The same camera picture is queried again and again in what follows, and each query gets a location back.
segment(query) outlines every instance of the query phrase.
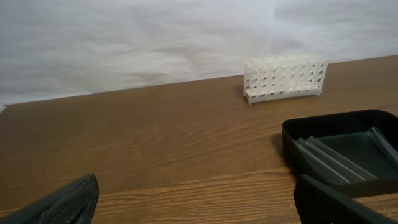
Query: black plastic container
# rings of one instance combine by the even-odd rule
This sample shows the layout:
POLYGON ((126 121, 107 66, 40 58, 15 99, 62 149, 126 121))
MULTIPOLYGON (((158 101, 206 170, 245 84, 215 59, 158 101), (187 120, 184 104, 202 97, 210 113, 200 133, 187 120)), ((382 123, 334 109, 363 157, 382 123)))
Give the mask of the black plastic container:
POLYGON ((398 149, 398 118, 379 110, 354 111, 340 114, 287 120, 282 124, 283 147, 298 174, 307 174, 349 197, 366 197, 398 192, 398 168, 372 146, 361 133, 377 127, 398 149), (299 138, 314 136, 344 155, 378 179, 352 184, 334 184, 318 175, 295 145, 299 138))

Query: wrinkled white background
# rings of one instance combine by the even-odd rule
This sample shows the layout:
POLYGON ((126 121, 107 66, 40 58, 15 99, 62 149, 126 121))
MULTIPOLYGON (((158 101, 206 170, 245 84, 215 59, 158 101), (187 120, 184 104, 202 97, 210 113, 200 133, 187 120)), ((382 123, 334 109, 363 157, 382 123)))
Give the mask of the wrinkled white background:
POLYGON ((2 0, 0 104, 398 53, 396 0, 2 0))

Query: wooden table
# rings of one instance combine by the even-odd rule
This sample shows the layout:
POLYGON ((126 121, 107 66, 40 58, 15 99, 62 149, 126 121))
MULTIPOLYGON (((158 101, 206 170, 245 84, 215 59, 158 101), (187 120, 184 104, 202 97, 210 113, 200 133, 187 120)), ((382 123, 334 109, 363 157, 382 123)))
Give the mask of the wooden table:
MULTIPOLYGON (((93 223, 300 223, 282 158, 292 118, 398 115, 398 57, 330 65, 321 97, 248 105, 242 76, 8 106, 0 216, 87 173, 93 223)), ((398 220, 398 194, 358 199, 398 220)))

